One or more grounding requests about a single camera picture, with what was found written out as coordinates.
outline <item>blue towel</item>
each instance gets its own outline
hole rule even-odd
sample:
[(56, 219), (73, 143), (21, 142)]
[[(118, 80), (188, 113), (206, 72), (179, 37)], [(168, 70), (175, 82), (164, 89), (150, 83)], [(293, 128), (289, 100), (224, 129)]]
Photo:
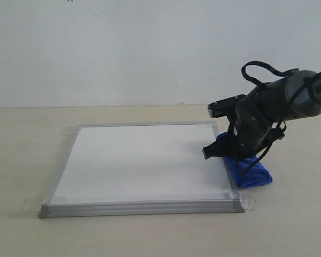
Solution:
[[(217, 137), (217, 140), (224, 136), (226, 133), (223, 133)], [(238, 187), (242, 188), (250, 188), (250, 187), (257, 187), (269, 184), (272, 182), (272, 177), (269, 171), (258, 162), (254, 165), (245, 175), (241, 175), (236, 161), (230, 157), (223, 157), (224, 161), (226, 162), (227, 166), (231, 170), (232, 176), (237, 184)], [(240, 167), (242, 170), (245, 170), (249, 165), (257, 159), (257, 156), (239, 161)]]

